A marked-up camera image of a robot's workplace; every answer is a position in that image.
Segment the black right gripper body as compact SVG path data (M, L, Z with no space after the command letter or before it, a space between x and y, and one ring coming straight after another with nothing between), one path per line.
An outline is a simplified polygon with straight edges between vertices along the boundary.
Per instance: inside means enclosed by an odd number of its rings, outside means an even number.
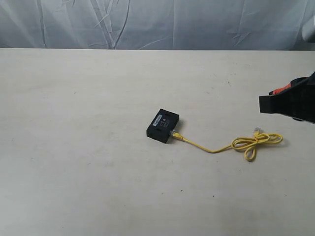
M315 75L292 80L291 88L276 94L259 96L259 110L280 114L297 121L315 122Z

